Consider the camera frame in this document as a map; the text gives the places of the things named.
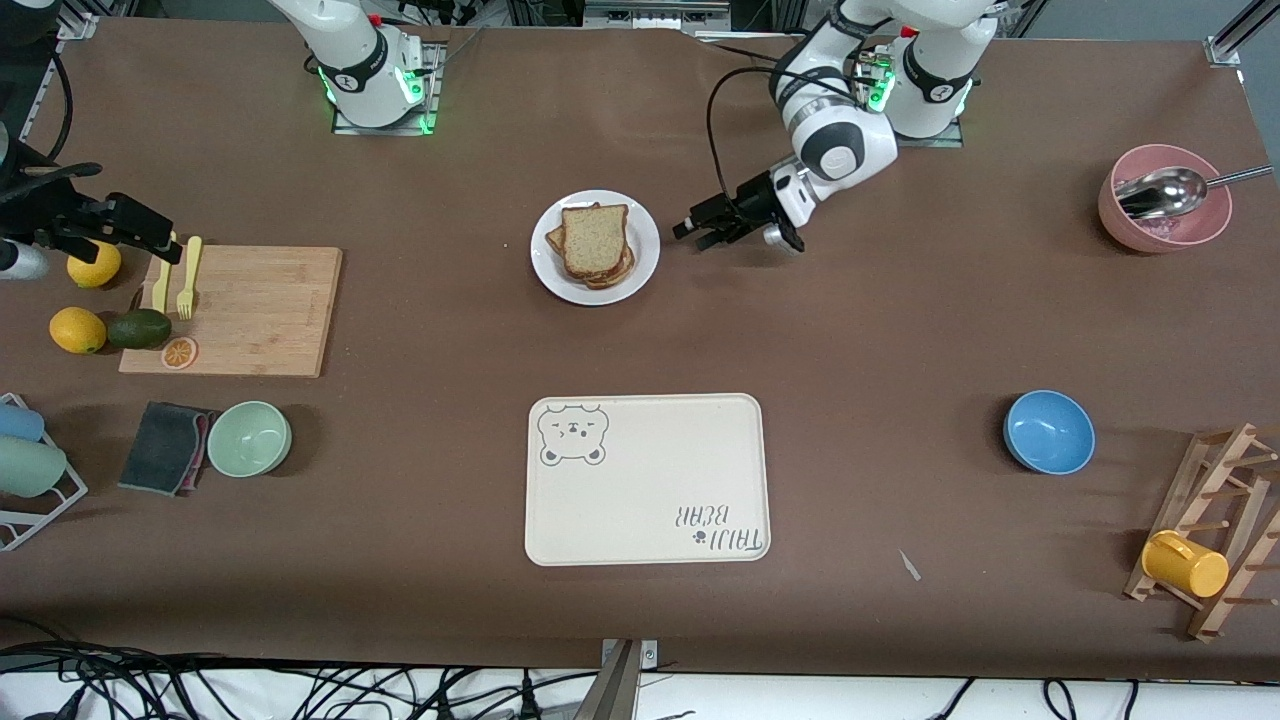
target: light green cup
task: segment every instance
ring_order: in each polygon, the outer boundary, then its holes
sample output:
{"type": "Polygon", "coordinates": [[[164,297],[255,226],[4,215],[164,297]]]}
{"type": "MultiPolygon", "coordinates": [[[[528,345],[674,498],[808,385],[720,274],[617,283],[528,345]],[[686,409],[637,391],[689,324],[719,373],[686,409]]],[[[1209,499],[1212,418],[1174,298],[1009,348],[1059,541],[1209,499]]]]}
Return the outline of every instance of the light green cup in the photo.
{"type": "Polygon", "coordinates": [[[67,454],[56,447],[0,436],[0,492],[38,497],[67,471],[67,454]]]}

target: bread slice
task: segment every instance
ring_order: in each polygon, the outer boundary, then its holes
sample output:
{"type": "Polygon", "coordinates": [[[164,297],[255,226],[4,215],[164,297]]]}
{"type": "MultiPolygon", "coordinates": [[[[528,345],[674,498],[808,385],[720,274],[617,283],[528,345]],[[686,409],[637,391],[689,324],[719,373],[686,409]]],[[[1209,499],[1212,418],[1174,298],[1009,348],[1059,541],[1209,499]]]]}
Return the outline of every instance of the bread slice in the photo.
{"type": "Polygon", "coordinates": [[[625,281],[627,275],[631,274],[631,270],[635,268],[635,265],[636,265],[636,256],[634,252],[631,252],[631,246],[628,245],[627,247],[622,249],[622,260],[618,261],[618,266],[614,268],[612,273],[600,279],[586,278],[582,282],[586,283],[586,287],[591,290],[604,290],[607,287],[613,287],[620,282],[625,281]]]}
{"type": "Polygon", "coordinates": [[[561,258],[564,256],[564,225],[547,233],[547,245],[550,245],[552,250],[554,250],[561,258]]]}
{"type": "Polygon", "coordinates": [[[564,269],[576,278],[611,275],[627,247],[626,205],[566,208],[564,269]]]}

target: small paper scrap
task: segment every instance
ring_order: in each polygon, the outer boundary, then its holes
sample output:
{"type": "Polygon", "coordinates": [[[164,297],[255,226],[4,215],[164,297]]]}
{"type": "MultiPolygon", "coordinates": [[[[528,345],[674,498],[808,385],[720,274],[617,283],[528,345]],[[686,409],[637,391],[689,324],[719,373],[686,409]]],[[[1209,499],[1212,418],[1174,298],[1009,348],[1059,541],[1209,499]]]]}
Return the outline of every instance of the small paper scrap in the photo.
{"type": "Polygon", "coordinates": [[[897,553],[902,556],[902,565],[906,565],[906,571],[910,573],[911,577],[915,578],[915,582],[919,583],[920,582],[920,571],[916,570],[915,565],[911,565],[911,561],[906,559],[906,553],[902,552],[902,548],[899,548],[897,553]]]}

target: lemon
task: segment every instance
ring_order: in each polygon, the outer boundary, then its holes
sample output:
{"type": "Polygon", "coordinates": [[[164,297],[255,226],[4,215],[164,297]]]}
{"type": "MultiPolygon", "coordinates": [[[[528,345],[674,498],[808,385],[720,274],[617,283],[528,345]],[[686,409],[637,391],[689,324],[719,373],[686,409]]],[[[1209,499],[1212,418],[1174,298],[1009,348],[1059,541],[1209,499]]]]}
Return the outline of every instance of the lemon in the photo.
{"type": "Polygon", "coordinates": [[[102,287],[115,273],[120,272],[120,251],[110,243],[95,240],[97,260],[84,263],[74,258],[67,259],[67,274],[81,287],[102,287]]]}
{"type": "Polygon", "coordinates": [[[106,324],[83,307],[64,307],[49,320],[49,336],[67,352],[92,355],[106,345],[106,324]]]}

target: brown tablecloth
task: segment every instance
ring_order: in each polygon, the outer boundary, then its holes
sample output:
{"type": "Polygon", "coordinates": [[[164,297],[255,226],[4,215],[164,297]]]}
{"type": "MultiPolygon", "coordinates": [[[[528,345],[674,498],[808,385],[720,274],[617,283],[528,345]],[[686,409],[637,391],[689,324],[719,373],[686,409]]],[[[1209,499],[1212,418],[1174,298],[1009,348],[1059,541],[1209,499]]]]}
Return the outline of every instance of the brown tablecloth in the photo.
{"type": "MultiPolygon", "coordinates": [[[[397,140],[332,136],[303,56],[289,26],[136,19],[67,53],[63,161],[106,167],[86,192],[212,242],[337,245],[346,266],[319,380],[124,377],[58,350],[49,318],[123,309],[140,252],[109,292],[0,283],[0,389],[92,487],[0,556],[0,611],[289,659],[591,665],[600,638],[644,637],[685,670],[1276,678],[1275,610],[1236,610],[1206,646],[1180,639],[1179,603],[1120,596],[1188,433],[1275,420],[1280,398],[1272,181],[1235,186],[1228,232],[1171,256],[1123,252],[1096,219],[1135,145],[1265,161],[1236,73],[1197,44],[996,42],[963,150],[904,150],[819,208],[799,259],[668,238],[649,284],[603,309],[539,284],[534,222],[593,187],[680,222],[717,191],[707,95],[748,60],[666,31],[486,31],[447,68],[438,135],[397,140]],[[1002,448],[1009,400],[1039,387],[1094,419],[1076,475],[1002,448]],[[525,557],[532,402],[716,391],[764,407],[767,557],[525,557]],[[296,428],[274,477],[207,470],[188,500],[115,487],[148,400],[248,398],[296,428]]],[[[733,184],[788,152],[765,82],[717,104],[733,184]]]]}

